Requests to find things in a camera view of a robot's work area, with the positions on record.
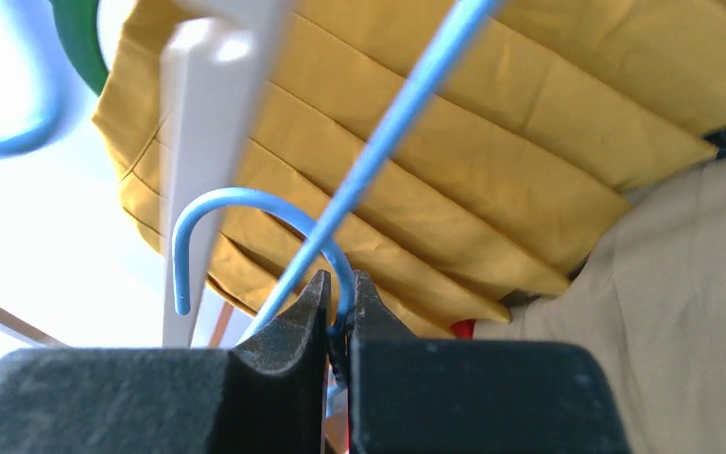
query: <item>green hanger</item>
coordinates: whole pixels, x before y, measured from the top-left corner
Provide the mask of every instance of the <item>green hanger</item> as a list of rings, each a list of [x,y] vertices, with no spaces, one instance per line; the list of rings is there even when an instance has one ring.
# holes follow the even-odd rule
[[[100,95],[109,72],[98,43],[99,0],[49,1],[65,55],[91,90]]]

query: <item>yellow fabric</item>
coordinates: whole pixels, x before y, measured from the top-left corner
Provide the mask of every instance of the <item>yellow fabric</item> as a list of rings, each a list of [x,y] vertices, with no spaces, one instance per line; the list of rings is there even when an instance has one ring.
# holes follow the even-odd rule
[[[316,217],[450,5],[302,1],[237,184]],[[159,55],[188,17],[170,0],[138,2],[94,117],[121,201],[158,251]],[[522,0],[498,18],[336,234],[424,336],[450,336],[463,319],[507,321],[497,302],[513,290],[561,294],[629,209],[618,192],[710,159],[700,134],[726,125],[720,3]],[[230,211],[209,282],[253,312],[301,239],[260,212]]]

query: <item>blue tube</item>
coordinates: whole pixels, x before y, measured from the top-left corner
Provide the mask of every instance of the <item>blue tube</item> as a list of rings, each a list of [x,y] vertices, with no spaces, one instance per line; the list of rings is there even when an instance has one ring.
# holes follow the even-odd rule
[[[340,222],[357,206],[369,183],[390,158],[416,116],[453,66],[455,58],[471,41],[481,20],[493,10],[496,3],[497,0],[458,0],[452,7],[372,134],[369,144],[321,214],[316,228],[307,237],[266,299],[260,313],[267,315],[256,317],[242,339],[247,339],[274,318],[276,308],[283,305],[287,295],[302,279],[324,244],[331,240]]]
[[[190,202],[177,219],[173,232],[171,257],[174,271],[174,294],[176,309],[180,315],[190,312],[190,237],[199,219],[217,208],[230,205],[246,205],[263,210],[290,224],[304,236],[310,236],[316,222],[296,206],[265,192],[243,187],[225,187],[210,191]],[[346,315],[354,305],[354,274],[346,256],[335,241],[327,241],[321,251],[332,265],[340,283],[336,327],[342,327]],[[254,318],[271,320],[276,317],[282,305],[263,307]]]

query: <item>blurred blue object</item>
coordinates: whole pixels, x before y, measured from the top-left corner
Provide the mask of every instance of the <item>blurred blue object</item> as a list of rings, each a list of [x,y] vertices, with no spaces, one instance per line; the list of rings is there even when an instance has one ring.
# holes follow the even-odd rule
[[[45,30],[41,7],[0,0],[0,158],[42,147],[61,122],[66,78],[51,57],[54,30]]]

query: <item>yellow cloth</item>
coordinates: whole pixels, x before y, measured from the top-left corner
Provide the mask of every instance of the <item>yellow cloth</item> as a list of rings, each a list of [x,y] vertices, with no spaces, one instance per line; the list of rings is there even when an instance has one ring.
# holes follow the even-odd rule
[[[302,1],[236,183],[317,217],[451,5]],[[159,55],[188,17],[138,2],[94,117],[123,206],[158,251]],[[336,234],[420,335],[506,321],[497,302],[516,289],[561,294],[629,209],[617,191],[710,159],[699,135],[726,125],[720,3],[522,0],[498,17]],[[253,312],[301,240],[263,213],[230,212],[209,282]]]

